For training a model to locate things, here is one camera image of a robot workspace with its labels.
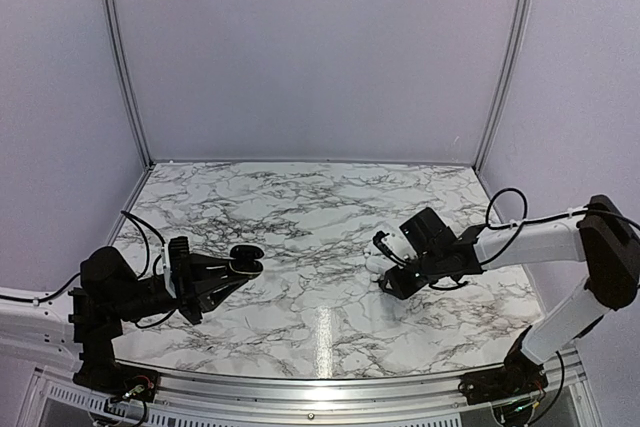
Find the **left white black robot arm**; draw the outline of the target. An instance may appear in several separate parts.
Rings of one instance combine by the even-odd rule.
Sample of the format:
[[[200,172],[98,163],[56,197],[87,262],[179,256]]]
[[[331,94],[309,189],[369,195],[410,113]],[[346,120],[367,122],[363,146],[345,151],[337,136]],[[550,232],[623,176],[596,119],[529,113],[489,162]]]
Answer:
[[[161,271],[140,278],[118,249],[95,251],[80,265],[79,285],[43,294],[1,292],[1,350],[74,370],[80,382],[119,391],[129,376],[113,341],[126,323],[181,315],[198,325],[232,293],[263,271],[263,251],[232,247],[226,258],[191,252],[186,237],[164,245]]]

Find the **black earbud charging case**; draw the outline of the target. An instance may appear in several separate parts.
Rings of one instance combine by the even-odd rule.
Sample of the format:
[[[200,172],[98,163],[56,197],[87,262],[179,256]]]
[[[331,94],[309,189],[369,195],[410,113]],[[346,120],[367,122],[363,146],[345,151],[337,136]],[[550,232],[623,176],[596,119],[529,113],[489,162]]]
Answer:
[[[230,250],[229,266],[234,273],[257,277],[263,272],[264,251],[254,245],[236,245]]]

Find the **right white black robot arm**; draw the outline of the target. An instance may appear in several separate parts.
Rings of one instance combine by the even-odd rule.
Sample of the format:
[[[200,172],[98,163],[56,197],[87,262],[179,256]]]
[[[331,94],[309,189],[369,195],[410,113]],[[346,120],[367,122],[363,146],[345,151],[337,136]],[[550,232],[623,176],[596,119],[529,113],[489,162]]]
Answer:
[[[504,224],[483,222],[455,234],[425,208],[401,225],[398,243],[377,232],[372,243],[393,267],[381,290],[405,300],[424,287],[455,287],[465,277],[501,268],[552,262],[583,263],[586,277],[550,313],[528,327],[511,347],[495,377],[506,395],[529,384],[535,371],[571,341],[589,333],[608,313],[631,305],[639,291],[639,226],[611,199],[596,195],[579,208],[548,217]]]

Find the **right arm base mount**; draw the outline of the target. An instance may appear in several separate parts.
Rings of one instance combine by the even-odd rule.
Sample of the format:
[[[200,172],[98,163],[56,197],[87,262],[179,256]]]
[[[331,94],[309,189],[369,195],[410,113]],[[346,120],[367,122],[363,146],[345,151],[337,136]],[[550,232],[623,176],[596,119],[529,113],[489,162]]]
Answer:
[[[548,379],[542,371],[526,374],[498,367],[463,374],[458,392],[469,405],[477,405],[540,392],[547,386]]]

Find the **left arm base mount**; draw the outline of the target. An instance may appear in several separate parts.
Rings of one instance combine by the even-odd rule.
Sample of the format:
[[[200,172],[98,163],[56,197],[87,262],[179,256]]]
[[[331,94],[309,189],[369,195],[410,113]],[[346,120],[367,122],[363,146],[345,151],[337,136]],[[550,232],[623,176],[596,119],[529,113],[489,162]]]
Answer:
[[[159,386],[156,370],[127,364],[83,364],[73,375],[76,385],[110,395],[116,400],[152,402]]]

